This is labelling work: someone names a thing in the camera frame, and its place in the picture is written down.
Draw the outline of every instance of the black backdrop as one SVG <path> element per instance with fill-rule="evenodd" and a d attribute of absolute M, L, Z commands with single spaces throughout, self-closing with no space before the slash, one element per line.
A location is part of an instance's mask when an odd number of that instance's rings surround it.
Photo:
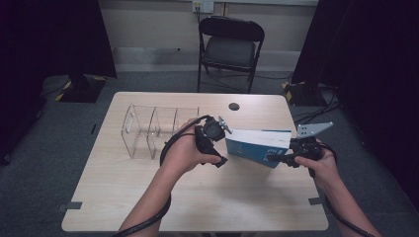
<path fill-rule="evenodd" d="M 334 85 L 419 209 L 419 1 L 320 0 L 293 83 Z"/>
<path fill-rule="evenodd" d="M 43 80 L 69 72 L 117 78 L 97 0 L 0 1 L 0 155 L 34 119 Z"/>

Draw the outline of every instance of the acrylic divider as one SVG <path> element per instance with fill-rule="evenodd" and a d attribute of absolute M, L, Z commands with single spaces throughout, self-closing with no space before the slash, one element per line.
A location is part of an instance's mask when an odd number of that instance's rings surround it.
<path fill-rule="evenodd" d="M 199 108 L 163 108 L 130 105 L 123 121 L 122 137 L 134 159 L 160 157 L 165 142 L 188 119 L 197 118 Z"/>

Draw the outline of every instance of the black circular hole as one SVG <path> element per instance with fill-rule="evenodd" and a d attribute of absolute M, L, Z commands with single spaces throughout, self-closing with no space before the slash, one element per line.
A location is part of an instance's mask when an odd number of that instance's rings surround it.
<path fill-rule="evenodd" d="M 230 105 L 228 105 L 228 107 L 232 110 L 232 111 L 238 111 L 240 109 L 240 106 L 237 103 L 231 103 Z"/>

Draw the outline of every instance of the wall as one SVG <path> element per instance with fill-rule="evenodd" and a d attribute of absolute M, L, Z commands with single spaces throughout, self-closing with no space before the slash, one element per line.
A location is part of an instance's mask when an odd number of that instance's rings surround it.
<path fill-rule="evenodd" d="M 294 1 L 302 5 L 214 3 L 213 14 L 260 24 L 266 32 L 264 50 L 301 51 L 315 4 Z M 108 0 L 100 5 L 112 47 L 199 47 L 198 19 L 191 1 Z"/>

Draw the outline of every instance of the gray carpet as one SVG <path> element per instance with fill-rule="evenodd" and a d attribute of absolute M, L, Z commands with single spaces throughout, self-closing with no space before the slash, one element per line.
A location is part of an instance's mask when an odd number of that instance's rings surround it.
<path fill-rule="evenodd" d="M 253 94 L 281 94 L 289 72 L 261 72 Z M 49 77 L 43 93 L 59 88 L 66 76 Z M 246 88 L 246 79 L 219 79 Z M 214 84 L 204 74 L 206 83 Z M 109 233 L 66 233 L 61 230 L 61 203 L 71 201 L 112 97 L 119 91 L 196 92 L 197 72 L 124 72 L 110 79 L 96 104 L 60 103 L 58 91 L 48 94 L 42 116 L 13 151 L 9 166 L 0 167 L 0 236 L 110 236 Z M 203 85 L 206 93 L 238 93 L 227 87 Z M 319 108 L 290 107 L 293 115 Z M 364 147 L 362 133 L 341 108 L 311 122 L 335 125 L 318 137 L 338 153 L 341 176 L 362 209 L 384 236 L 418 236 L 419 215 L 377 157 Z M 293 232 L 275 236 L 339 236 L 326 209 L 329 228 L 322 232 Z"/>

